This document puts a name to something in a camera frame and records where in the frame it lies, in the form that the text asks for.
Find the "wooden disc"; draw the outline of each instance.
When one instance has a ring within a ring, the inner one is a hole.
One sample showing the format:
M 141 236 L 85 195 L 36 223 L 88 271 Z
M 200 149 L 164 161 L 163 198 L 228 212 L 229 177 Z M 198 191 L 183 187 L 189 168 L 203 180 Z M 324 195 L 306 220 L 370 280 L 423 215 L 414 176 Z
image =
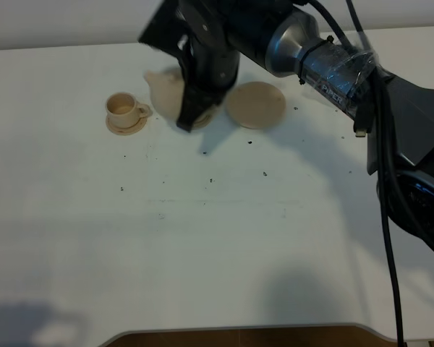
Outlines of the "wooden disc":
M 226 110 L 233 120 L 249 129 L 278 124 L 286 113 L 286 99 L 277 88 L 264 82 L 236 87 L 226 98 Z

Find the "round coaster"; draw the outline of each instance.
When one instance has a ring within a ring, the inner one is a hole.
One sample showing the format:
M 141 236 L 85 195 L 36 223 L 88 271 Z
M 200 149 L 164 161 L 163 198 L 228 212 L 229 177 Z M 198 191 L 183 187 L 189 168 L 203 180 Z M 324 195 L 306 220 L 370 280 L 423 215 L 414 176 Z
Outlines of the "round coaster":
M 106 126 L 108 127 L 109 131 L 116 135 L 131 135 L 135 132 L 139 132 L 143 127 L 146 125 L 146 122 L 148 121 L 148 118 L 140 118 L 138 123 L 134 125 L 133 127 L 122 129 L 118 128 L 115 125 L 111 124 L 109 121 L 109 117 L 106 117 Z
M 265 129 L 277 125 L 286 113 L 286 99 L 273 85 L 250 82 L 233 89 L 225 106 L 230 117 L 249 129 Z

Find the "white tabletop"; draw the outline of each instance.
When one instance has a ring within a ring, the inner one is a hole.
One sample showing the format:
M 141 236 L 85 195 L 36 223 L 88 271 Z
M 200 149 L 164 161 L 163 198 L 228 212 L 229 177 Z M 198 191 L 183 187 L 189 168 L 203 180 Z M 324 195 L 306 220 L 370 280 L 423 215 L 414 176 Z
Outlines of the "white tabletop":
M 386 69 L 434 88 L 434 27 L 370 39 Z M 0 343 L 337 324 L 395 338 L 376 178 L 352 122 L 242 58 L 239 82 L 286 96 L 275 129 L 222 111 L 193 134 L 157 114 L 110 133 L 105 99 L 148 102 L 142 75 L 172 65 L 139 44 L 0 51 Z M 434 255 L 392 236 L 405 336 L 434 338 Z

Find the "white wall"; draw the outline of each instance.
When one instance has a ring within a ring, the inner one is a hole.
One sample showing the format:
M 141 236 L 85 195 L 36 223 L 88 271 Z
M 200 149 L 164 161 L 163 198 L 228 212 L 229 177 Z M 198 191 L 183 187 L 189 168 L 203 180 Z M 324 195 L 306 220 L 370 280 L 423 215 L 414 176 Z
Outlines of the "white wall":
M 0 0 L 0 49 L 134 42 L 160 2 Z M 352 28 L 345 0 L 323 0 L 323 4 L 342 25 Z M 367 28 L 434 25 L 434 0 L 355 0 L 355 4 Z

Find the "cup handle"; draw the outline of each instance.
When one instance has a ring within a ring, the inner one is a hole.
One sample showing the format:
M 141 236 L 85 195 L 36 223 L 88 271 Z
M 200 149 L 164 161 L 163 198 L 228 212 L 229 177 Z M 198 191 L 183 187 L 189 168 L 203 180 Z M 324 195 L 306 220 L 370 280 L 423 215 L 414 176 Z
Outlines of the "cup handle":
M 140 110 L 140 118 L 148 118 L 153 114 L 150 106 L 146 105 L 145 103 L 138 103 L 137 108 Z

